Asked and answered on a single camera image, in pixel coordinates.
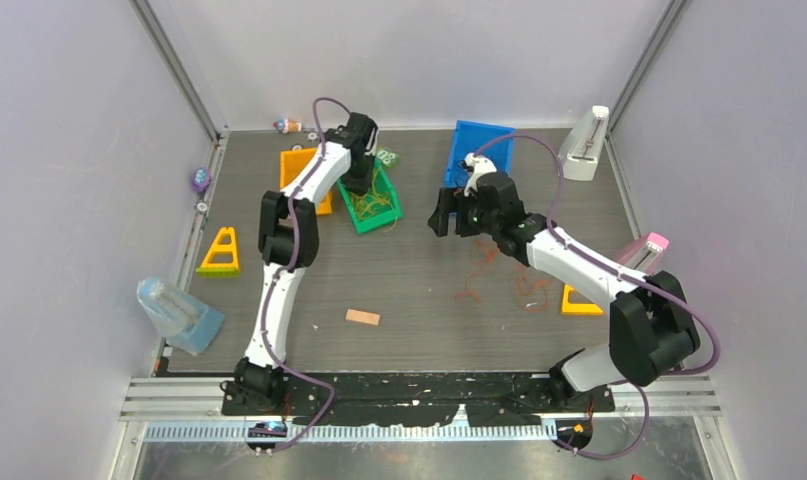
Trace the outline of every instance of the yellow plastic object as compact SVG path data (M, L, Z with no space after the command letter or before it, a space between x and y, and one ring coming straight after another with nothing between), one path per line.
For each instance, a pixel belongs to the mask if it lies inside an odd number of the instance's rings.
M229 255L228 262L215 262L218 255ZM209 247L209 252L203 263L197 267L197 275L201 277L237 277L241 273L238 265L238 237L235 228L223 227L218 230L215 241Z
M316 148L304 150L288 150L279 154L279 188L283 189L293 182L297 175L306 168L315 156ZM332 213L332 191L326 192L320 205L315 208L318 215L329 215Z
M571 303L571 293L575 292L574 287L565 284L562 290L562 307L559 310L562 315L603 315L603 310L593 303Z

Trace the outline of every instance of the purple toy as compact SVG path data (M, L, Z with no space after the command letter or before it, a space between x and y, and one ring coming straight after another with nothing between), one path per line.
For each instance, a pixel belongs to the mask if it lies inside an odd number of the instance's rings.
M194 179L191 182L191 185L194 187L194 191L197 193L203 193L209 188L209 184L212 183L212 174L209 173L208 168L198 168L197 171L194 173Z

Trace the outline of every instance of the wall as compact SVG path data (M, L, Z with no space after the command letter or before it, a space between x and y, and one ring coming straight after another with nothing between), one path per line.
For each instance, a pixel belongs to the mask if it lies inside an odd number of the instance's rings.
M231 129L254 130L283 115L311 121L320 95L386 127L573 124L615 102L668 2L156 3L178 19L166 28L190 45L184 58L204 76L195 84Z
M128 2L0 1L0 478L99 478L210 150Z
M616 133L756 479L807 478L807 1L696 1Z

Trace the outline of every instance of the plastic container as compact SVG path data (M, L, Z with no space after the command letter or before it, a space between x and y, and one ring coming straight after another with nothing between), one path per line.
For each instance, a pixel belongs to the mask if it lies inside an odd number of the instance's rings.
M223 325L223 313L161 279L142 280L137 296L159 335L191 355L204 351Z
M499 125L488 125L485 123L456 122L456 131L453 133L453 144L450 146L450 159L447 162L447 170L444 172L445 187L464 187L468 183L468 172L462 168L465 155L473 153L482 147L489 140L501 135L514 133L511 127L501 127ZM515 139L504 140L492 146L483 155L488 157L498 171L509 173L512 167L512 149L515 146Z
M303 150L288 150L279 154L279 188L285 188L300 175L306 165L312 161L317 148L306 148ZM332 190L326 192L320 205L315 207L318 215L329 215L332 213Z
M376 189L376 192L380 195L390 195L391 205L379 207L377 213L363 220L359 220L358 215L356 215L353 202L350 200L350 192L344 188L341 180L338 181L338 188L341 190L341 196L344 197L344 203L347 205L347 210L350 212L350 218L353 220L353 226L356 227L356 233L358 235L376 230L383 225L394 223L403 218L403 211L400 209L400 200L397 198L397 191L394 190L394 186L388 180L388 176L382 169L382 164L379 159L374 163L374 168L377 169L374 189ZM368 192L365 201L370 203L371 199L371 192Z

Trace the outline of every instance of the blue bin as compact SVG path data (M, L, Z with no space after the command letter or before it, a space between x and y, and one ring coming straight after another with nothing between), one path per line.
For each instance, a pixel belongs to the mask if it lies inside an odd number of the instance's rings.
M468 183L468 172L462 168L465 155L474 152L489 140L514 132L515 129L510 127L457 121L456 131L453 133L453 144L450 146L450 159L447 162L447 170L444 172L444 186L464 187ZM483 154L494 163L497 170L509 173L509 169L512 167L512 148L514 146L515 139L510 138L492 146Z

